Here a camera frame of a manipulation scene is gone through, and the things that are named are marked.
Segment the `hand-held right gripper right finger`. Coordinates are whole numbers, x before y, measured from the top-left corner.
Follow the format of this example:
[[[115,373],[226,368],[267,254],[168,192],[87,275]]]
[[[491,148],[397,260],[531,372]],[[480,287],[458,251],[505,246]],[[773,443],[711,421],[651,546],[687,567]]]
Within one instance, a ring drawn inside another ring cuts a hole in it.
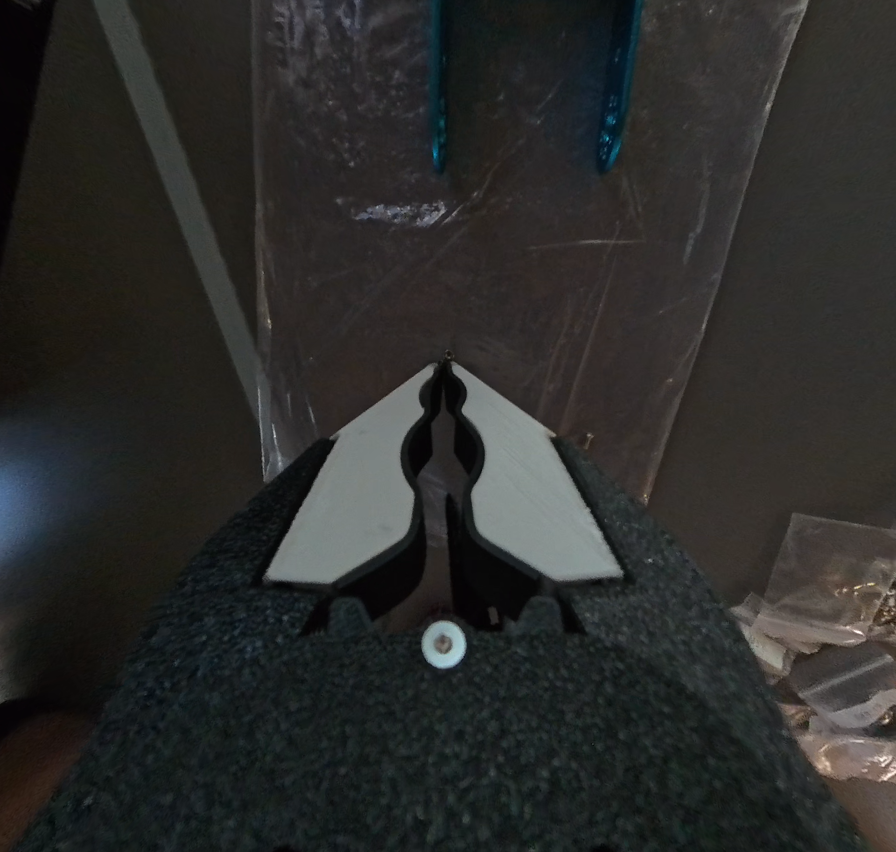
[[[556,434],[468,369],[443,366],[454,453],[466,474],[459,570],[474,599],[518,622],[536,597],[624,579]]]

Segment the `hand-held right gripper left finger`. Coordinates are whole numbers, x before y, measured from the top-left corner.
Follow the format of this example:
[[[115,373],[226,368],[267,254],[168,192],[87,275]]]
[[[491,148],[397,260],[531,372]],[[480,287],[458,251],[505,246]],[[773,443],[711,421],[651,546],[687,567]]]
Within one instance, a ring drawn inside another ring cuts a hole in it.
[[[434,363],[330,438],[263,584],[354,597],[369,615],[409,598],[427,559],[419,476],[441,400],[442,365]]]

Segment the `long blue U bracket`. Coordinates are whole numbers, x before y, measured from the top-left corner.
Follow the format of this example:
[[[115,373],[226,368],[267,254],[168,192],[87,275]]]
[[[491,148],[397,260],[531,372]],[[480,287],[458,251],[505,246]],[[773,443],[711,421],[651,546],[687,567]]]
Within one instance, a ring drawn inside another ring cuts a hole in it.
[[[596,167],[602,175],[608,174],[614,167],[623,142],[631,102],[644,0],[613,0],[612,6],[596,150]],[[450,0],[431,0],[429,133],[432,164],[434,171],[439,174],[445,170],[448,152],[449,31]]]

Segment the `clear plastic bag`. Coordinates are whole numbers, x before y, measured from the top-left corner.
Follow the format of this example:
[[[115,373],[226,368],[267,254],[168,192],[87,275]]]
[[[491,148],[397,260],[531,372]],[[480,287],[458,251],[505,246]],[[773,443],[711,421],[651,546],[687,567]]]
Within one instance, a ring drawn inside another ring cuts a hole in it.
[[[450,349],[646,502],[809,0],[644,0],[599,174],[613,0],[252,0],[271,480]]]

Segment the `group of small parts bags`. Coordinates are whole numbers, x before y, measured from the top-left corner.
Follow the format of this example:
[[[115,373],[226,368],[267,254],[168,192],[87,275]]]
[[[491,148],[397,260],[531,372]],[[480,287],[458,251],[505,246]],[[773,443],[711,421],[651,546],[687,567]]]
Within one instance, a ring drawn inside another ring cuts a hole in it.
[[[794,513],[767,587],[730,610],[827,779],[894,786],[895,530]]]

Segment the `person's dark clothing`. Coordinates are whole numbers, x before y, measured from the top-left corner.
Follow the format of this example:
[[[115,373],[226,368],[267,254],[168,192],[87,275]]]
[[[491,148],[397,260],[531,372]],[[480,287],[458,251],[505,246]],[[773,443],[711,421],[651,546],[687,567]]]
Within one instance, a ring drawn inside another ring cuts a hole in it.
[[[1,0],[1,246],[6,246],[56,0]]]

